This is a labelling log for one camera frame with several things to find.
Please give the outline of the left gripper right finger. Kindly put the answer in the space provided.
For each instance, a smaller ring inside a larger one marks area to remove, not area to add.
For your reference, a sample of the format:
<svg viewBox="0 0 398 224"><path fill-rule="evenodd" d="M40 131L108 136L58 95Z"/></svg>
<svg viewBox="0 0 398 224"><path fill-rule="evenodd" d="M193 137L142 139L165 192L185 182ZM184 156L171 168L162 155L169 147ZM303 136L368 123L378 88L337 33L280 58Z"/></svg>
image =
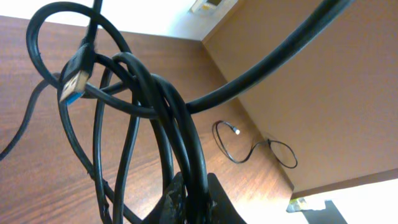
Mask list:
<svg viewBox="0 0 398 224"><path fill-rule="evenodd" d="M214 173L209 173L207 179L211 198L210 223L246 224L234 208L216 175Z"/></svg>

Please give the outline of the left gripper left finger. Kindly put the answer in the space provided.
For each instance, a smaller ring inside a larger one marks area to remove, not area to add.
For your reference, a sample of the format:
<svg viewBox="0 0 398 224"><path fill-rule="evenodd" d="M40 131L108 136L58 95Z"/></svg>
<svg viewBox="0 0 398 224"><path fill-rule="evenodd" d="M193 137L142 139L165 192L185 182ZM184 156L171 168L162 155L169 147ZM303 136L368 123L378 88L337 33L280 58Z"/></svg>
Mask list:
<svg viewBox="0 0 398 224"><path fill-rule="evenodd" d="M141 223L184 223L185 198L186 195L183 177L181 172L178 172L166 188L154 209Z"/></svg>

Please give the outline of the white wall thermostat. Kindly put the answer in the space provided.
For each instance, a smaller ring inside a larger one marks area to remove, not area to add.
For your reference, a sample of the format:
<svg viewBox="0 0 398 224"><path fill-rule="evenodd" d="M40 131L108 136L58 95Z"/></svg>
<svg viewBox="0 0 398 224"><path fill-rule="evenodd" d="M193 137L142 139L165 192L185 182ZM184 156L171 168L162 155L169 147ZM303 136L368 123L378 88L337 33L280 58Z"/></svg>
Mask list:
<svg viewBox="0 0 398 224"><path fill-rule="evenodd" d="M225 0L196 0L190 8L190 12L194 14L213 14Z"/></svg>

